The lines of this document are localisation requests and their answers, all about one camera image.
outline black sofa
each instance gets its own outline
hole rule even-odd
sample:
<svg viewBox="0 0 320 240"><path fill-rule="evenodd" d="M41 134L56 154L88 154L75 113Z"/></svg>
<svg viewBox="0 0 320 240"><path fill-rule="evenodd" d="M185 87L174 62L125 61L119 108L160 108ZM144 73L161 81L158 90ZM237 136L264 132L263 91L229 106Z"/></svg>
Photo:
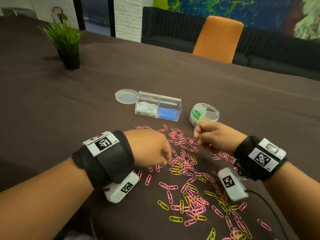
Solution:
<svg viewBox="0 0 320 240"><path fill-rule="evenodd" d="M141 42L192 53L205 18L144 7ZM320 81L320 44L243 28L232 63Z"/></svg>

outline brick wall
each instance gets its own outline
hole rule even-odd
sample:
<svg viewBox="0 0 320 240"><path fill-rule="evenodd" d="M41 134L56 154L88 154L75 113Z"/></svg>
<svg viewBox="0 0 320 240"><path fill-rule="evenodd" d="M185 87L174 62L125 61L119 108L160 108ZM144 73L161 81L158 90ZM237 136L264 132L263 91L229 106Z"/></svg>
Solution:
<svg viewBox="0 0 320 240"><path fill-rule="evenodd" d="M142 8L153 0L114 0L115 36L141 42Z"/></svg>
<svg viewBox="0 0 320 240"><path fill-rule="evenodd" d="M47 22L54 21L51 14L56 6L63 9L71 27L79 28L73 0L0 0L0 7L28 8L35 11L39 20Z"/></svg>

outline round lid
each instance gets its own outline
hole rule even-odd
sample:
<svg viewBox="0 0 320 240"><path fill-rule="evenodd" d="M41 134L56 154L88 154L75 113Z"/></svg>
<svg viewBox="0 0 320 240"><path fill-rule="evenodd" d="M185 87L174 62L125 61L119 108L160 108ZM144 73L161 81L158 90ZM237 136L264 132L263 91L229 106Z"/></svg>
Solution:
<svg viewBox="0 0 320 240"><path fill-rule="evenodd" d="M122 104L134 104L137 97L138 92L132 89L121 89L115 93L115 99Z"/></svg>

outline table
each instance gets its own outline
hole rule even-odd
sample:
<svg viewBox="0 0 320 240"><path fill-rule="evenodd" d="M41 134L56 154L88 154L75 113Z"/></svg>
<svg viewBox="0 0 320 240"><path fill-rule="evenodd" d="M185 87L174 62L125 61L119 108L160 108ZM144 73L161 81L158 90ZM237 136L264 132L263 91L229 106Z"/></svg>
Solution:
<svg viewBox="0 0 320 240"><path fill-rule="evenodd" d="M27 18L0 18L0 190L62 162L82 141L103 131L143 125L158 130L165 123L190 137L193 127L188 117L198 102L216 107L220 122L284 148L294 165L320 180L318 81L92 33L84 33L81 39L81 68L68 71L37 28L41 25ZM181 98L179 122L135 115L134 105L115 100L115 92L123 88ZM230 166L226 161L213 161L202 150L194 155L200 162L198 171ZM212 227L216 239L229 235L225 220L210 209L206 222L190 227L170 222L172 211L157 204L159 199L167 200L166 190L158 182L181 187L187 177L161 168L145 186L147 174L143 169L142 183L117 205L97 197L93 221L100 239L206 239ZM246 180L244 184L271 200L261 183ZM196 186L202 191L209 187L201 182ZM180 194L173 192L173 198L181 198ZM217 206L215 200L207 200ZM248 207L241 216L254 239L284 239L260 199L251 195L246 202ZM272 231L259 226L255 218L270 225ZM288 224L284 225L291 239L296 239Z"/></svg>

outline mural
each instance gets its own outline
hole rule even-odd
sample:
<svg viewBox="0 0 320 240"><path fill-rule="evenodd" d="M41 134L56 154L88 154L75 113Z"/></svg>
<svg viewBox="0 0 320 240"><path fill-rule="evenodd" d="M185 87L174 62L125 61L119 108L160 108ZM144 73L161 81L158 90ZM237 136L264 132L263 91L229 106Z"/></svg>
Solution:
<svg viewBox="0 0 320 240"><path fill-rule="evenodd" d="M153 0L172 12L222 16L246 27L320 39L320 0Z"/></svg>

